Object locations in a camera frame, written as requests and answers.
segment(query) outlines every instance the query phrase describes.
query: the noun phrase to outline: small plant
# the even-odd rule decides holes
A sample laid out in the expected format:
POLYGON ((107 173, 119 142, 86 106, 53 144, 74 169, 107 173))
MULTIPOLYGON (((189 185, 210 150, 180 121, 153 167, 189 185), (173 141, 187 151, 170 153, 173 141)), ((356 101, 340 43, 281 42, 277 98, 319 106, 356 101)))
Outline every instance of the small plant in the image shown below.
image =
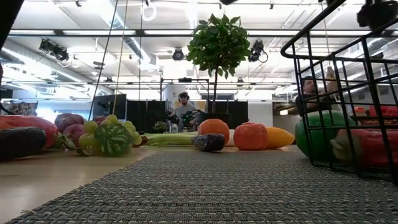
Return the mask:
POLYGON ((251 53, 248 33, 240 25, 240 17, 230 20, 224 15, 220 19, 212 14, 208 21, 199 21, 188 45, 187 60, 199 65, 201 71, 208 70, 210 77, 215 72, 213 113, 216 111, 218 75, 224 75, 225 79, 234 76, 235 68, 251 53))
POLYGON ((166 131, 166 123, 163 121, 158 121, 155 123, 154 130, 156 133, 163 133, 166 131))

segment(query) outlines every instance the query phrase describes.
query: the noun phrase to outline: woven mat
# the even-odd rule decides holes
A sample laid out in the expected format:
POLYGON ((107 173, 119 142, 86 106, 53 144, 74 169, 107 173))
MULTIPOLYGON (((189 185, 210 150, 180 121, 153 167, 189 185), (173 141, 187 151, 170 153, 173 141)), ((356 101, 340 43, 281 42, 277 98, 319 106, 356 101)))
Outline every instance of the woven mat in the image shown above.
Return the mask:
POLYGON ((398 223, 398 188, 272 151, 160 152, 9 223, 352 221, 398 223))

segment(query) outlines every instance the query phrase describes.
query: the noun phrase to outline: man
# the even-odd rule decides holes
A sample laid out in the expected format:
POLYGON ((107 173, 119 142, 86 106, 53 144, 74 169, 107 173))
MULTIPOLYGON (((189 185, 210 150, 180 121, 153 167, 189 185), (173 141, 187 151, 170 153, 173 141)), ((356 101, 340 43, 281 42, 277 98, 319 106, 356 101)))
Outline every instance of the man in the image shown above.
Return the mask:
MULTIPOLYGON (((303 88, 303 94, 302 94, 302 99, 307 99, 310 97, 315 96, 315 85, 313 83, 312 77, 305 77, 303 78, 304 81, 302 82, 302 88, 303 88)), ((327 73, 326 73, 326 79, 335 79, 335 72, 331 67, 328 67, 327 73)), ((331 81, 326 85, 325 88, 327 91, 334 91, 337 90, 337 83, 335 81, 331 81)), ((326 91, 318 91, 319 95, 322 95, 326 93, 326 91)), ((303 108, 302 104, 302 99, 299 97, 296 97, 295 103, 296 107, 298 110, 299 115, 302 117, 304 116, 305 113, 310 113, 314 111, 319 111, 319 108, 321 110, 331 110, 331 104, 330 103, 317 103, 317 99, 313 99, 307 102, 306 110, 303 108)), ((330 96, 323 96, 320 97, 320 101, 334 101, 334 99, 331 99, 330 96)))
MULTIPOLYGON (((178 132, 181 133, 184 130, 184 123, 181 119, 181 115, 187 113, 188 111, 194 111, 196 110, 196 108, 192 104, 188 103, 189 96, 187 92, 180 93, 178 95, 178 100, 179 102, 181 102, 182 105, 175 109, 175 115, 177 115, 177 117, 179 118, 177 127, 178 132)), ((190 121, 190 124, 193 125, 194 123, 195 120, 190 121)), ((195 131, 194 127, 190 128, 188 131, 195 131)))

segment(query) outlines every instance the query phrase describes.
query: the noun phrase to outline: metal wire basket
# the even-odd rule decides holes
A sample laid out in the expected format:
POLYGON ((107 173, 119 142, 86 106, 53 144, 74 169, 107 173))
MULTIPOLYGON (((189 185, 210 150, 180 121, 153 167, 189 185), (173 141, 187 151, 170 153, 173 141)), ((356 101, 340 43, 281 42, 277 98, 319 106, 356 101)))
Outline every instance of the metal wire basket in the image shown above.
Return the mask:
POLYGON ((320 124, 310 124, 308 120, 308 114, 304 113, 302 117, 303 128, 305 133, 305 140, 307 142, 309 153, 307 156, 310 158, 311 163, 314 166, 322 166, 329 167, 333 171, 337 172, 353 172, 358 177, 362 178, 372 178, 372 179, 382 179, 393 182, 395 185, 398 185, 398 162, 394 162, 394 157, 397 160, 398 152, 396 146, 392 140, 392 136, 394 131, 398 128, 398 125, 392 124, 391 120, 398 119, 398 116, 388 116, 383 113, 382 109, 384 106, 393 106, 398 108, 398 100, 395 93, 394 85, 398 84, 398 82, 394 83, 394 79, 398 77, 398 73, 391 74, 390 70, 392 67, 398 64, 398 60, 393 59, 382 59, 382 58, 374 58, 369 53, 368 49, 368 41, 375 37, 386 37, 382 31, 386 30, 388 27, 396 24, 398 19, 390 21, 390 23, 378 28, 374 32, 371 32, 367 35, 364 35, 357 40, 351 42, 350 44, 340 48, 337 51, 332 52, 330 55, 324 56, 315 56, 313 55, 313 50, 311 47, 312 38, 310 35, 310 31, 317 24, 326 18, 331 12, 333 12, 338 6, 340 6, 344 0, 335 0, 332 4, 330 4, 325 10, 323 10, 313 21, 311 21, 307 26, 305 26, 295 37, 290 39, 282 48, 281 54, 284 57, 291 58, 294 60, 294 68, 295 68, 295 77, 297 79, 297 89, 298 89, 298 97, 301 99, 302 108, 307 109, 307 103, 309 101, 316 101, 318 105, 339 105, 341 108, 341 113, 343 115, 343 124, 337 125, 335 121, 333 121, 332 111, 328 109, 327 111, 321 111, 321 106, 319 106, 319 110, 314 113, 318 113, 320 124), (308 54, 300 55, 297 53, 297 43, 301 38, 306 38, 308 45, 308 54), (363 48, 363 57, 353 58, 340 55, 346 52, 350 47, 354 45, 361 45, 363 48), (309 61, 309 66, 306 68, 302 68, 300 63, 303 60, 309 61), (331 67, 334 69, 337 89, 334 91, 327 91, 321 93, 318 91, 318 86, 322 82, 323 86, 326 88, 326 82, 332 82, 333 80, 325 78, 324 72, 324 63, 330 63, 331 67), (346 66, 349 63, 355 63, 363 68, 364 74, 366 76, 365 80, 352 80, 348 79, 346 66), (374 67, 382 67, 383 72, 379 75, 378 71, 374 70, 374 67), (306 99, 302 98, 303 88, 301 86, 301 82, 303 81, 304 74, 309 73, 313 83, 315 85, 315 96, 309 97, 306 99), (388 86, 391 89, 391 93, 394 98, 394 103, 382 103, 380 101, 378 86, 382 84, 388 86), (364 103, 362 101, 355 101, 352 96, 352 92, 357 91, 360 88, 369 88, 369 92, 371 95, 371 102, 364 103), (340 101, 328 100, 325 101, 326 96, 337 95, 340 98, 340 101), (370 106, 374 107, 375 114, 373 117, 368 116, 374 120, 373 124, 364 124, 360 123, 360 117, 356 113, 354 106, 370 106), (325 124, 324 117, 331 117, 331 125, 325 124), (377 149, 372 149, 374 152, 381 153, 385 156, 386 162, 381 166, 368 166, 366 163, 363 163, 364 151, 358 151, 358 140, 356 136, 356 132, 358 130, 366 130, 371 132, 371 134, 378 133, 378 138, 380 142, 382 141, 382 146, 377 149), (330 138, 327 138, 330 131, 334 131, 337 133, 338 131, 345 131, 346 138, 348 140, 348 154, 351 156, 350 160, 342 161, 336 159, 336 151, 332 147, 324 147, 323 149, 315 148, 316 145, 313 143, 314 138, 318 138, 314 136, 315 131, 322 132, 321 136, 323 139, 318 139, 323 141, 324 146, 329 146, 330 138), (319 150, 326 150, 329 153, 329 157, 325 161, 319 161, 314 158, 314 152, 319 150))

